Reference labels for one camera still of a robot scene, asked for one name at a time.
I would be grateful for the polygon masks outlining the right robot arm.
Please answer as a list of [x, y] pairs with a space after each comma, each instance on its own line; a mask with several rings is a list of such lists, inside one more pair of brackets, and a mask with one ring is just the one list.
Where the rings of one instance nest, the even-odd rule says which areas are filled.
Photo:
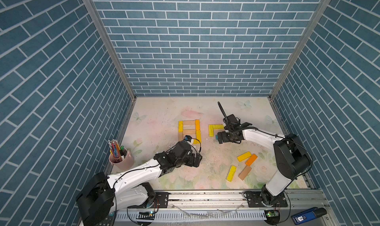
[[285, 136], [254, 127], [217, 134], [220, 144], [251, 141], [274, 151], [277, 171], [262, 187], [257, 197], [264, 206], [271, 207], [283, 198], [285, 189], [299, 176], [308, 172], [313, 164], [311, 154], [303, 147], [297, 135]]

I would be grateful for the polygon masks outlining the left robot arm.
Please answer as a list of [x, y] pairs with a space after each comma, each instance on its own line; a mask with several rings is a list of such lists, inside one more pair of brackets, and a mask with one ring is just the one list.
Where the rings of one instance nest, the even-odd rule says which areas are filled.
[[130, 206], [149, 207], [156, 193], [149, 184], [182, 166], [199, 167], [202, 155], [190, 142], [179, 141], [167, 151], [124, 172], [95, 174], [76, 196], [76, 203], [85, 226], [95, 226], [109, 213]]

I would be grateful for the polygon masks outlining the yellow block vertical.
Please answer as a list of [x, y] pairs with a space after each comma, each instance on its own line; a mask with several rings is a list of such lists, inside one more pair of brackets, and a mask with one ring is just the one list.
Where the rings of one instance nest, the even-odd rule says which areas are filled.
[[212, 125], [213, 129], [224, 129], [224, 125]]
[[209, 129], [209, 136], [213, 137], [214, 136], [214, 127], [213, 127], [213, 125], [208, 125], [208, 129]]

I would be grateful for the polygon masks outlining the tan wooden block diagonal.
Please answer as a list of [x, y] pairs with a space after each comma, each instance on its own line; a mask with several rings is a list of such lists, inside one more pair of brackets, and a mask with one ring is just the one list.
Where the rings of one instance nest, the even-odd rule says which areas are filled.
[[183, 130], [184, 135], [195, 135], [196, 132], [196, 130]]

